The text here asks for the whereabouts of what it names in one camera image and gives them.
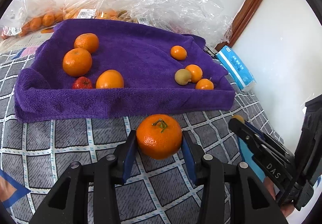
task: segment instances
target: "blue tissue package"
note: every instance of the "blue tissue package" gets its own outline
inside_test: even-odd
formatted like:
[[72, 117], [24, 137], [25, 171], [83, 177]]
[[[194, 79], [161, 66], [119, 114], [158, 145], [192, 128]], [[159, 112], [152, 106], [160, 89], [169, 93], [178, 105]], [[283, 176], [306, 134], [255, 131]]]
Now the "blue tissue package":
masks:
[[247, 92], [256, 84], [253, 75], [233, 49], [224, 46], [216, 56], [234, 78], [239, 89]]

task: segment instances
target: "blue tape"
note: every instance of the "blue tape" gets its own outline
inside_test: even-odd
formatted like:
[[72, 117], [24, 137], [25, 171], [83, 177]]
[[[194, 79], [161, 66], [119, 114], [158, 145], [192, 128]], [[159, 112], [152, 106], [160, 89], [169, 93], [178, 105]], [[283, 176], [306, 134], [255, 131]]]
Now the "blue tape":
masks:
[[10, 196], [9, 199], [2, 202], [5, 208], [11, 207], [17, 200], [25, 196], [30, 192], [29, 189], [25, 188], [23, 185], [15, 181], [12, 177], [10, 177], [3, 170], [0, 170], [0, 176], [4, 178], [8, 183], [10, 183], [17, 190]]

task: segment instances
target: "barcode sticker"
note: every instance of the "barcode sticker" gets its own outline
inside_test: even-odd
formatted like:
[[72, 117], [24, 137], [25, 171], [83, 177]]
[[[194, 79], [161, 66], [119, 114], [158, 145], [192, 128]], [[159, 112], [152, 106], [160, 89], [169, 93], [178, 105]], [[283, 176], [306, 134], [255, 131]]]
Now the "barcode sticker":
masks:
[[94, 19], [96, 9], [81, 9], [76, 19]]
[[13, 36], [18, 35], [21, 32], [22, 32], [21, 28], [11, 27], [11, 33], [12, 33]]
[[144, 25], [148, 25], [148, 26], [152, 26], [149, 22], [149, 19], [145, 18], [145, 17], [138, 17], [137, 21], [139, 22], [139, 24], [144, 24]]
[[21, 28], [15, 28], [15, 27], [6, 27], [3, 29], [3, 33], [6, 36], [15, 36], [22, 32]]

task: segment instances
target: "tangerine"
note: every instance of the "tangerine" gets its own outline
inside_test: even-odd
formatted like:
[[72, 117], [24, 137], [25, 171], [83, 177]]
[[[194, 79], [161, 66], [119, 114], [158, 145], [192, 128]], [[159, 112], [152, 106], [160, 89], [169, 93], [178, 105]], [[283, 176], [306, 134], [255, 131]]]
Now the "tangerine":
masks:
[[94, 33], [84, 33], [74, 42], [74, 48], [83, 48], [89, 53], [94, 53], [99, 47], [99, 38]]
[[36, 31], [39, 30], [42, 24], [42, 17], [33, 18], [30, 22], [30, 30]]
[[70, 76], [81, 77], [88, 73], [92, 67], [91, 54], [82, 48], [70, 50], [65, 54], [62, 68]]
[[118, 16], [119, 16], [119, 12], [118, 11], [114, 11], [112, 9], [110, 9], [108, 11], [101, 11], [100, 10], [97, 19], [110, 20], [110, 19], [112, 19], [112, 17], [118, 17]]
[[29, 33], [29, 31], [30, 31], [30, 22], [23, 25], [23, 27], [21, 28], [21, 32], [18, 35], [20, 37], [25, 36]]
[[201, 79], [199, 82], [197, 82], [195, 89], [199, 90], [213, 90], [214, 84], [211, 81], [211, 78], [208, 79]]
[[74, 8], [69, 8], [68, 10], [65, 11], [66, 14], [64, 15], [64, 20], [68, 19], [76, 19], [80, 10], [74, 9]]
[[42, 18], [42, 25], [45, 27], [52, 26], [55, 21], [55, 16], [53, 13], [45, 14]]
[[182, 141], [179, 123], [165, 114], [146, 117], [136, 130], [137, 144], [145, 155], [156, 160], [175, 154]]
[[63, 14], [64, 14], [64, 12], [61, 9], [56, 11], [56, 13], [54, 15], [56, 23], [60, 23], [60, 22], [62, 22], [64, 20]]
[[124, 80], [117, 70], [104, 71], [96, 81], [96, 89], [124, 88]]
[[187, 57], [187, 51], [185, 48], [176, 45], [171, 48], [170, 54], [173, 59], [176, 59], [178, 61], [183, 61]]
[[202, 69], [199, 66], [190, 64], [185, 69], [191, 72], [191, 82], [196, 83], [201, 80]]

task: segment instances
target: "wooden door frame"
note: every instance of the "wooden door frame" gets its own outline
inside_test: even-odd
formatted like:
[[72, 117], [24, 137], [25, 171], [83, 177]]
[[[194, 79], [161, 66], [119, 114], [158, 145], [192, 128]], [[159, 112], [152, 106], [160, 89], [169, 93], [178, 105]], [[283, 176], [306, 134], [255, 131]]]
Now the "wooden door frame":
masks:
[[220, 51], [224, 46], [232, 47], [237, 39], [240, 37], [246, 26], [254, 16], [263, 0], [245, 0], [240, 11], [236, 14], [232, 22], [232, 36], [229, 42], [222, 42], [218, 44], [215, 49]]

